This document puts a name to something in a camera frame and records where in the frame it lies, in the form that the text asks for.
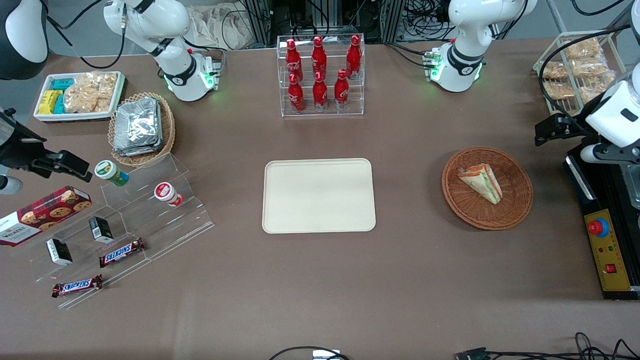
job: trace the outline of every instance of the wicker basket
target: wicker basket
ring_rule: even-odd
[[[120,156],[115,151],[111,151],[111,155],[117,162],[123,165],[129,165],[132,167],[140,167],[146,163],[150,163],[155,159],[158,159],[167,152],[171,152],[173,142],[175,141],[175,123],[173,121],[173,113],[169,108],[169,104],[166,103],[160,95],[151,92],[143,92],[142,94],[135,94],[126,98],[123,102],[133,102],[142,99],[143,97],[153,97],[160,103],[160,116],[162,119],[162,136],[164,139],[164,146],[160,151],[148,152],[146,154],[134,155],[134,156]],[[109,121],[109,143],[113,147],[113,139],[115,136],[115,119],[116,114],[111,114],[111,120]]]
[[[502,200],[496,205],[458,177],[460,169],[480,163],[491,165],[502,189]],[[491,147],[470,147],[452,156],[442,171],[442,191],[462,220],[485,230],[518,225],[533,205],[533,187],[525,170],[511,156]]]

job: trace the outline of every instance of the coca-cola bottle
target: coca-cola bottle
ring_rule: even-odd
[[[300,59],[300,53],[296,49],[296,42],[290,38],[287,39],[287,70],[290,74],[295,74],[298,77],[298,81],[302,81],[302,60]]]
[[[305,111],[305,99],[302,94],[302,86],[298,84],[298,76],[289,74],[289,100],[294,114],[302,114]]]
[[[314,107],[316,111],[324,113],[328,107],[328,101],[326,100],[326,84],[324,83],[324,75],[322,72],[316,71],[314,73],[316,82],[314,83]]]
[[[311,61],[314,74],[319,71],[326,78],[326,52],[324,51],[322,37],[314,37],[314,50],[311,52]]]
[[[360,49],[360,36],[353,35],[351,37],[351,46],[347,50],[347,78],[358,79],[360,75],[360,60],[362,59],[362,50]]]
[[[334,98],[335,108],[338,110],[345,110],[347,108],[347,101],[349,98],[349,81],[347,81],[347,70],[338,70],[338,80],[335,82]]]

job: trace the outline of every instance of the white ceramic dish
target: white ceramic dish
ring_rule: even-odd
[[[265,232],[335,233],[370,231],[375,226],[369,160],[272,161],[265,167]]]
[[[42,89],[40,89],[40,96],[38,97],[38,102],[36,103],[36,107],[33,110],[33,117],[42,121],[42,122],[81,122],[81,121],[93,121],[97,119],[101,120],[109,120],[111,114],[116,111],[118,108],[118,103],[120,102],[120,95],[122,94],[122,88],[124,87],[125,77],[120,71],[105,71],[110,74],[116,74],[118,79],[116,80],[116,87],[113,90],[113,95],[111,96],[111,104],[109,104],[109,110],[102,111],[99,113],[71,113],[71,114],[39,114],[38,113],[38,105],[42,102],[42,97],[44,96],[44,92],[46,90],[51,89],[51,83],[57,79],[69,79],[74,78],[77,75],[84,74],[83,72],[72,72],[68,74],[51,74],[48,75],[44,80],[44,85],[42,85]]]

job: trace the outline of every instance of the red tartan box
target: red tartan box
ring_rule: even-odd
[[[91,197],[69,185],[0,220],[0,245],[16,246],[91,206]]]

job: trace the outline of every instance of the table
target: table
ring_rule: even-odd
[[[3,247],[3,359],[268,359],[297,345],[356,360],[451,359],[480,346],[573,350],[576,331],[597,346],[626,337],[640,348],[640,303],[601,300],[561,170],[575,139],[533,144],[548,113],[531,66],[549,42],[496,41],[481,78],[461,94],[426,83],[390,49],[367,46],[365,115],[331,120],[280,117],[274,50],[229,53],[220,91],[193,103],[170,94],[150,56],[124,56],[114,69],[129,79],[127,94],[153,91],[170,103],[174,154],[216,226],[69,311]],[[84,70],[53,56],[45,71]],[[109,157],[104,122],[28,125],[51,149],[91,163]],[[480,231],[444,201],[445,162],[473,145],[500,148],[528,171],[535,198],[519,226]],[[269,161],[357,157],[372,163],[374,230],[262,230]],[[14,174],[24,191],[2,198],[1,216],[64,184],[94,196],[104,184]],[[295,355],[284,358],[310,357]]]

